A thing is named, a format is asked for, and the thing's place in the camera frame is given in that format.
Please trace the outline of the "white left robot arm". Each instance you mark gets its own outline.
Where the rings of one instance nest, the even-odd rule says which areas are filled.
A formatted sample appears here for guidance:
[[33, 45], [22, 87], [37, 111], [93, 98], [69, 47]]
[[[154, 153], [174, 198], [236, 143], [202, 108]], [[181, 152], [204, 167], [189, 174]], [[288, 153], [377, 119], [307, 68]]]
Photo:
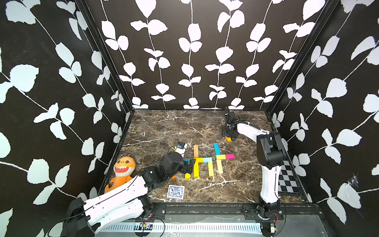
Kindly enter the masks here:
[[153, 204], [148, 193], [162, 187], [178, 172], [193, 172], [189, 162], [177, 152], [168, 153], [160, 162], [140, 171], [131, 181], [106, 194], [83, 201], [74, 199], [63, 220], [67, 237], [93, 237], [106, 227], [128, 219], [148, 218]]

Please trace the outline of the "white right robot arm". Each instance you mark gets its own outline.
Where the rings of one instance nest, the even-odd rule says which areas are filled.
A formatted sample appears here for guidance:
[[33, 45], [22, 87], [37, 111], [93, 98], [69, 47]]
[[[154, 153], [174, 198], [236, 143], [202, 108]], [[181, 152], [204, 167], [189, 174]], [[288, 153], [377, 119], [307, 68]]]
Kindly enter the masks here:
[[244, 135], [257, 144], [257, 160], [262, 167], [262, 188], [260, 206], [264, 211], [276, 210], [279, 207], [278, 179], [287, 153], [282, 138], [276, 131], [267, 131], [252, 125], [225, 109], [225, 126], [222, 135], [234, 141]]

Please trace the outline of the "light blue block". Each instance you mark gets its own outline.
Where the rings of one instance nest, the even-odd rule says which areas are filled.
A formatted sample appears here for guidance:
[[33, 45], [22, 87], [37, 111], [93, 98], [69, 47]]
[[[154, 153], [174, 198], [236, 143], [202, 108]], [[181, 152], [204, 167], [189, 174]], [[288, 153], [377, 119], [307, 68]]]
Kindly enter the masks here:
[[212, 162], [212, 158], [202, 158], [203, 160], [203, 163], [211, 163]]

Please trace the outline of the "yellow-green long block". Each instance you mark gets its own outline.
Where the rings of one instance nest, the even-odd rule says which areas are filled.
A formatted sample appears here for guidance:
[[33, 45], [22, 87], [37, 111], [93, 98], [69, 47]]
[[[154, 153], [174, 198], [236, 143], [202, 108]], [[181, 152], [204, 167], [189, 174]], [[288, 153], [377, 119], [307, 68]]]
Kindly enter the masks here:
[[214, 177], [213, 162], [208, 162], [208, 174], [210, 177]]

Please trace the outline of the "magenta block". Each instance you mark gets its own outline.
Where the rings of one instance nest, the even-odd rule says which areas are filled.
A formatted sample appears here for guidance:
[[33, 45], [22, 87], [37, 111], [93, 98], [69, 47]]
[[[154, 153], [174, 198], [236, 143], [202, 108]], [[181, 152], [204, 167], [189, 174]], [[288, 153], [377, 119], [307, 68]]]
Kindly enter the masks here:
[[234, 154], [226, 154], [226, 159], [227, 160], [235, 159], [235, 155]]

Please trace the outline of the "lime green short block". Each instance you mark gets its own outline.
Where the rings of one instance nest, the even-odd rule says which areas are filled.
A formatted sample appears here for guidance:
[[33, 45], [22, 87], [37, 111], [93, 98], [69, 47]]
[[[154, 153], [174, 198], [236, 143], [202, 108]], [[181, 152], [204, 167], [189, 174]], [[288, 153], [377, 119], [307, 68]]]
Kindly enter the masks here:
[[226, 155], [216, 155], [216, 160], [225, 160]]

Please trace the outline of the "cyan long block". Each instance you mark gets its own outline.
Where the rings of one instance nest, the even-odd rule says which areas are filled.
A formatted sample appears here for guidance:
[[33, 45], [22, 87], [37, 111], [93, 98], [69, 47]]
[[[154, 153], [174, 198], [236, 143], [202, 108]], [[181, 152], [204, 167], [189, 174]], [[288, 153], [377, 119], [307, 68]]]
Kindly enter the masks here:
[[220, 152], [220, 148], [219, 148], [219, 144], [218, 143], [214, 143], [214, 150], [215, 150], [215, 154], [216, 156], [220, 155], [221, 152]]

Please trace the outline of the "natural wood short block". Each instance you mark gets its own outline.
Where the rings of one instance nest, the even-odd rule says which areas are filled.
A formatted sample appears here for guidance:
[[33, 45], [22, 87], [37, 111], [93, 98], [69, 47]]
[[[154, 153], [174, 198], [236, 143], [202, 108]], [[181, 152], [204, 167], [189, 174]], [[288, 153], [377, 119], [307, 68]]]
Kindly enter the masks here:
[[193, 146], [193, 153], [195, 158], [199, 158], [198, 145]]

